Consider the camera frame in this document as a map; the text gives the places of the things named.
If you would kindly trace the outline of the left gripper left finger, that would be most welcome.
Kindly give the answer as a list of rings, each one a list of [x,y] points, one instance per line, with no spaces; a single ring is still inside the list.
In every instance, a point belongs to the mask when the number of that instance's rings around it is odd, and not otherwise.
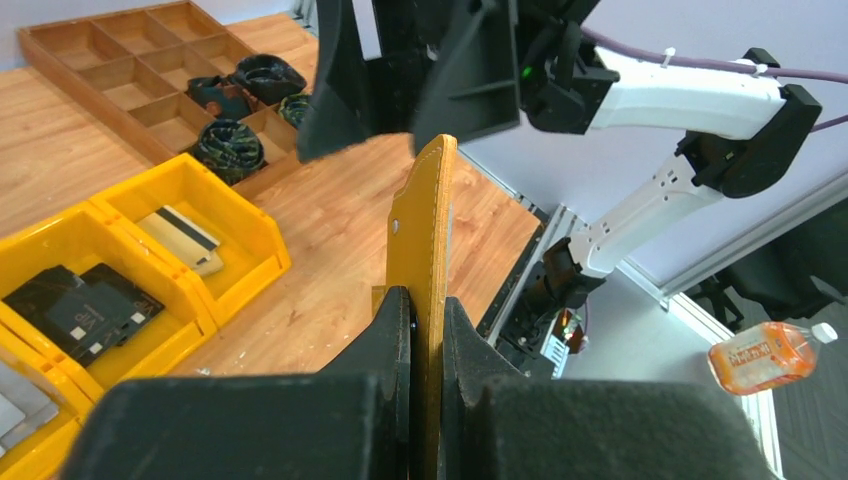
[[[408,291],[315,373],[122,382],[96,404],[63,479],[405,479]]]

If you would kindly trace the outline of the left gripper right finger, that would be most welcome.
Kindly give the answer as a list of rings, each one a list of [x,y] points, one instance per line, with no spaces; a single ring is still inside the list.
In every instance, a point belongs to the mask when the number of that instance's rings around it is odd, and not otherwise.
[[[445,305],[446,479],[768,479],[741,409],[686,383],[520,373]]]

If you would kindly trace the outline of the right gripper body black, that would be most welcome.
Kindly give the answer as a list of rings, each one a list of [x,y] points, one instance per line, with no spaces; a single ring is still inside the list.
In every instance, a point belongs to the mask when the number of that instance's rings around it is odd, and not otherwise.
[[[377,2],[383,56],[371,65],[376,74],[374,82],[382,133],[412,134],[420,92],[443,36],[440,20],[449,14],[453,2]]]

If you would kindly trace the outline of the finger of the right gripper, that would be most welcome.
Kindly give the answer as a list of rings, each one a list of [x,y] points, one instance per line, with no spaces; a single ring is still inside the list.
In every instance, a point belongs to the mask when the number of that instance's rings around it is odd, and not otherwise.
[[[381,136],[373,61],[383,56],[372,1],[318,1],[319,51],[299,160],[310,163]]]
[[[454,1],[413,115],[416,152],[435,136],[465,142],[520,124],[512,1]]]

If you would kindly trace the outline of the yellow leather card holder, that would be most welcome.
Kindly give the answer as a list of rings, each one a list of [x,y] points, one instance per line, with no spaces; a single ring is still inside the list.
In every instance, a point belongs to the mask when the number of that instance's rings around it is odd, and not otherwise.
[[[457,141],[438,134],[415,156],[387,220],[385,282],[372,291],[374,323],[399,342],[398,464],[406,479],[438,476],[443,336]]]

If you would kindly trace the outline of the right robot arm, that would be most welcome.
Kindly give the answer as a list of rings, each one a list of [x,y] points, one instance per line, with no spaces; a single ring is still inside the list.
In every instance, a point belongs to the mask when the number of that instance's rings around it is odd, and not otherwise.
[[[420,154],[526,118],[545,133],[611,127],[683,132],[662,166],[593,223],[551,246],[542,273],[500,310],[491,334],[528,349],[581,307],[630,253],[721,199],[780,180],[821,105],[765,50],[736,61],[631,50],[583,24],[591,1],[377,1],[381,55],[363,56],[354,5],[317,5],[319,59],[297,136],[309,161],[385,134]]]

